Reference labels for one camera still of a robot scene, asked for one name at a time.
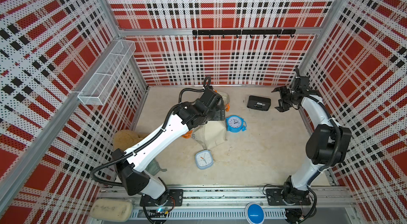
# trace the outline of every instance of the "clock face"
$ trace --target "clock face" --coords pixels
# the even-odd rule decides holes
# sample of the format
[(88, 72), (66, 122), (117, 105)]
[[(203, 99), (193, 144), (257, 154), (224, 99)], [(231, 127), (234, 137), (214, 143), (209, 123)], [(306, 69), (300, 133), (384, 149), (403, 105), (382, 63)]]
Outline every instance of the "clock face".
[(227, 124), (232, 128), (240, 128), (242, 126), (242, 120), (233, 116), (228, 119)]
[(208, 166), (213, 162), (212, 156), (209, 152), (200, 152), (196, 155), (197, 164), (200, 167)]

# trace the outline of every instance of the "blue button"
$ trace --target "blue button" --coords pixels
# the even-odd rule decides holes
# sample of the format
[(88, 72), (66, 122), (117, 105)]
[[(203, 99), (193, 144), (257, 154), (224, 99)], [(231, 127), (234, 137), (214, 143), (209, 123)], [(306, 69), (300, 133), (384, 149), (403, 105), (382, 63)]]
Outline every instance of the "blue button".
[(249, 220), (254, 224), (259, 224), (264, 221), (264, 211), (257, 204), (252, 204), (251, 206), (249, 206), (249, 208), (247, 209), (247, 216), (249, 217)]

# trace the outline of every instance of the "blue round object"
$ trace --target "blue round object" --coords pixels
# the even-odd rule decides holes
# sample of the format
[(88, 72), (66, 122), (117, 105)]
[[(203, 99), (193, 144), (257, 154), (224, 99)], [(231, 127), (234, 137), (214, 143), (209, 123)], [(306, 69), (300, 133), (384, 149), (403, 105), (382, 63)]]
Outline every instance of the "blue round object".
[(246, 121), (237, 115), (231, 115), (226, 119), (227, 130), (234, 133), (245, 131), (247, 124), (246, 126), (244, 126), (244, 124), (246, 124)]
[(256, 203), (250, 203), (246, 210), (246, 219), (252, 224), (262, 224), (264, 221), (264, 211), (261, 206)]

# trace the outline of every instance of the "white cable tray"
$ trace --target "white cable tray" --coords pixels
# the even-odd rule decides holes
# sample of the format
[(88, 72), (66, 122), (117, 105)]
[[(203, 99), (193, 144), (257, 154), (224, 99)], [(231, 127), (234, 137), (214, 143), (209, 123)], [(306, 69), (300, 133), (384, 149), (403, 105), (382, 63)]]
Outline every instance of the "white cable tray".
[(78, 98), (85, 105), (104, 105), (112, 93), (126, 64), (135, 51), (130, 40), (119, 40), (92, 75)]
[[(284, 208), (263, 208), (265, 219), (287, 219)], [(245, 220), (245, 209), (174, 209), (168, 220)], [(130, 220), (146, 220), (143, 210), (135, 209)]]

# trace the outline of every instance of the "square clock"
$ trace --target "square clock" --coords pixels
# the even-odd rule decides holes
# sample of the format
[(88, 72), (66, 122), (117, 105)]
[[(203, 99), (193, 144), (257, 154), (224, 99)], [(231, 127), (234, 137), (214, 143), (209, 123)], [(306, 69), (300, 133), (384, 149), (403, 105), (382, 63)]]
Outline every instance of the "square clock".
[(199, 169), (204, 170), (213, 165), (213, 158), (210, 151), (203, 150), (195, 155), (195, 162)]

